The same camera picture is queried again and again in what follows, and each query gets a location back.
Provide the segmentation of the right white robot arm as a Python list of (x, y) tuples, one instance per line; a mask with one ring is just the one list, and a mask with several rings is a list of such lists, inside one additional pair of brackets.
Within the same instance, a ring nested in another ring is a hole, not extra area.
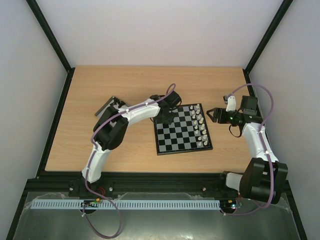
[(269, 145), (263, 118), (258, 116), (258, 99), (243, 96), (239, 109), (236, 98), (224, 96), (226, 108), (215, 107), (206, 114), (214, 123), (239, 127), (244, 137), (251, 160), (243, 174), (227, 172), (225, 179), (218, 183), (218, 191), (229, 196), (237, 190), (243, 198), (277, 204), (286, 182), (288, 167), (280, 163)]

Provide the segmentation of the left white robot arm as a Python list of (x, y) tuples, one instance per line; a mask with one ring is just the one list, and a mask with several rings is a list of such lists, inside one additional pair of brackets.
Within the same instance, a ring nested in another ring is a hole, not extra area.
[(123, 142), (128, 127), (150, 118), (171, 124), (173, 110), (181, 101), (179, 94), (173, 90), (166, 95), (152, 95), (144, 102), (131, 106), (115, 96), (111, 97), (95, 113), (99, 119), (91, 137), (93, 148), (81, 171), (85, 181), (92, 184), (100, 179), (111, 151)]

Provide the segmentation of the black and silver chessboard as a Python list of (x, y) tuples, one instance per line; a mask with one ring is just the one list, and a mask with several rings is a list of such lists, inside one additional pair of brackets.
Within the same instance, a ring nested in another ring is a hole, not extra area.
[[(205, 125), (206, 135), (202, 135), (196, 111), (200, 110)], [(196, 119), (192, 119), (191, 112), (195, 112)], [(157, 155), (169, 155), (188, 152), (199, 152), (213, 149), (209, 129), (205, 119), (205, 112), (201, 103), (184, 104), (179, 106), (174, 112), (173, 123), (167, 125), (154, 120), (155, 145)]]

